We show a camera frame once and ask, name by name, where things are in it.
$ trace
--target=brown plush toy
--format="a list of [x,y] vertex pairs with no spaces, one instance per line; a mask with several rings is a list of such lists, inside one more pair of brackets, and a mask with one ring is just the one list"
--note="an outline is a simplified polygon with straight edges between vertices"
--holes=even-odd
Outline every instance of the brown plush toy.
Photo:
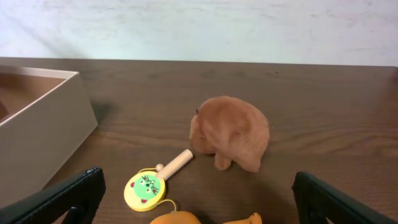
[[244,170],[258,172],[268,141],[267,118],[255,106],[237,98],[206,100],[191,120],[192,148],[215,154],[219,170],[235,161]]

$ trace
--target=wooden rattle toy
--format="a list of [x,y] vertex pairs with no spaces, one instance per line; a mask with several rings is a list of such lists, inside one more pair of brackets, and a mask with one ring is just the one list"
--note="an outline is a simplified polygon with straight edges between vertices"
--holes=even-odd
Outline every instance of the wooden rattle toy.
[[165,181],[192,159],[192,157],[192,152],[186,149],[165,167],[162,164],[157,164],[156,168],[140,170],[126,184],[124,188],[124,200],[131,209],[138,212],[152,210],[165,201],[172,202],[174,210],[177,210],[172,200],[163,200],[166,193]]

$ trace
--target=dark wood surface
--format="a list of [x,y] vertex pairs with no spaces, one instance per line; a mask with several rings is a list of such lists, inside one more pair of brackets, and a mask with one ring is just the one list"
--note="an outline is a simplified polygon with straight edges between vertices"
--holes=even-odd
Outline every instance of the dark wood surface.
[[398,220],[398,72],[395,67],[263,63],[1,58],[0,64],[76,70],[99,121],[49,184],[101,166],[107,190],[94,223],[149,223],[170,204],[138,213],[123,199],[139,169],[189,148],[190,119],[213,96],[257,106],[271,143],[257,174],[219,172],[195,159],[168,181],[167,198],[203,223],[259,212],[263,223],[298,223],[291,186],[307,170]]

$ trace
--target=cartoon cat face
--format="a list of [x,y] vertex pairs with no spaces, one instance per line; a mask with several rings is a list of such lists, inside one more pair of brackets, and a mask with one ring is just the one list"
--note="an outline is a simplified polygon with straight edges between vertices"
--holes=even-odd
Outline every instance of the cartoon cat face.
[[160,182],[153,175],[143,175],[135,182],[132,182],[130,187],[134,189],[136,195],[141,199],[141,203],[146,203],[159,193]]

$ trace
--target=open box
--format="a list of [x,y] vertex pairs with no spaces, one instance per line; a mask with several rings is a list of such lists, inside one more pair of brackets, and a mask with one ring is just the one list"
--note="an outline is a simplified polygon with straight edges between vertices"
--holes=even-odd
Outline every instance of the open box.
[[96,126],[78,72],[0,66],[0,208],[40,191]]

